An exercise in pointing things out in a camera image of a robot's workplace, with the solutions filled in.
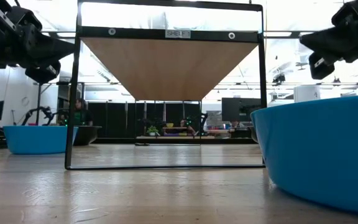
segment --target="shelf label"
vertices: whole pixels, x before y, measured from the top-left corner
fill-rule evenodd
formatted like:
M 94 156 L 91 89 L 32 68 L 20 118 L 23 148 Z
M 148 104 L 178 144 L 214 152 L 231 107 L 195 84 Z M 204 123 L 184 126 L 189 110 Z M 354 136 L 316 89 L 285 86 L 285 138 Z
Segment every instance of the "shelf label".
M 190 30 L 166 30 L 165 38 L 181 38 L 181 39 L 190 39 L 191 31 Z

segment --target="white wall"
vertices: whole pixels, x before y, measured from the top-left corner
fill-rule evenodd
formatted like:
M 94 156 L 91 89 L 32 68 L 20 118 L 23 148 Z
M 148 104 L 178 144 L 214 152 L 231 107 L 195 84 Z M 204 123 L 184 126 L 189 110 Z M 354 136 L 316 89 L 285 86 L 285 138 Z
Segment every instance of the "white wall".
M 38 86 L 27 77 L 23 68 L 0 69 L 0 101 L 4 100 L 4 110 L 0 126 L 13 125 L 12 110 L 15 121 L 18 122 L 30 109 L 37 107 Z M 42 95 L 41 105 L 50 106 L 56 110 L 57 86 L 51 86 Z M 44 121 L 44 115 L 40 115 L 40 124 Z M 35 122 L 35 113 L 29 123 Z

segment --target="potted plant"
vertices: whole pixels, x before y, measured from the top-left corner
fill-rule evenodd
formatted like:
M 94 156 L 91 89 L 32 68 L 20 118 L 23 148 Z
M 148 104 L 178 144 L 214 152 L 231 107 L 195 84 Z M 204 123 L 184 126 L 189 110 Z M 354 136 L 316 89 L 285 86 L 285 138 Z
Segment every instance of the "potted plant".
M 147 134 L 149 134 L 149 136 L 155 136 L 157 133 L 158 133 L 158 130 L 157 130 L 157 128 L 154 127 L 154 126 L 150 126 L 150 127 L 147 129 Z

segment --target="black metal frame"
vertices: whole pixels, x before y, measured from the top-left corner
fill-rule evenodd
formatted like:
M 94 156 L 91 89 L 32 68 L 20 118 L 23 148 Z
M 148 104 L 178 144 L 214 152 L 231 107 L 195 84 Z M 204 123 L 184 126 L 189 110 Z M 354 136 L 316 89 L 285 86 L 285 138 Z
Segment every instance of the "black metal frame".
M 227 9 L 236 11 L 254 11 L 260 12 L 262 18 L 262 31 L 241 32 L 241 31 L 191 31 L 191 38 L 176 39 L 166 38 L 165 30 L 147 30 L 147 29 L 123 29 L 110 27 L 83 27 L 81 7 L 84 2 L 111 3 L 111 4 L 129 4 L 142 6 L 167 6 L 167 7 L 196 7 L 203 9 Z M 80 44 L 81 37 L 108 37 L 125 39 L 163 39 L 163 40 L 183 40 L 183 41 L 219 41 L 219 42 L 248 42 L 259 45 L 259 67 L 260 67 L 260 96 L 262 107 L 267 107 L 266 91 L 266 64 L 264 47 L 264 12 L 263 7 L 258 4 L 237 4 L 226 2 L 201 2 L 201 1 L 175 1 L 175 0 L 78 0 L 78 13 L 76 18 L 75 51 L 73 61 L 73 72 L 70 88 L 70 109 L 67 128 L 67 142 L 65 153 L 65 169 L 67 170 L 123 170 L 123 169 L 200 169 L 200 168 L 264 168 L 264 162 L 256 165 L 174 165 L 174 166 L 107 166 L 107 167 L 75 167 L 71 165 L 73 129 L 76 87 L 78 84 L 78 70 L 80 62 Z

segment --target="blue plastic tub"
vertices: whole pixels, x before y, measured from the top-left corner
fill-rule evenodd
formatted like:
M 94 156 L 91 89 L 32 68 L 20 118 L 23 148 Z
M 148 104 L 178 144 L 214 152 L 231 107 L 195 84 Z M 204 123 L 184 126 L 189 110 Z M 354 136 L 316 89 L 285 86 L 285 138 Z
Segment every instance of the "blue plastic tub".
M 74 128 L 73 142 L 78 128 Z M 54 154 L 65 152 L 65 126 L 5 126 L 8 149 L 13 154 Z
M 278 187 L 358 212 L 358 96 L 276 106 L 251 117 Z

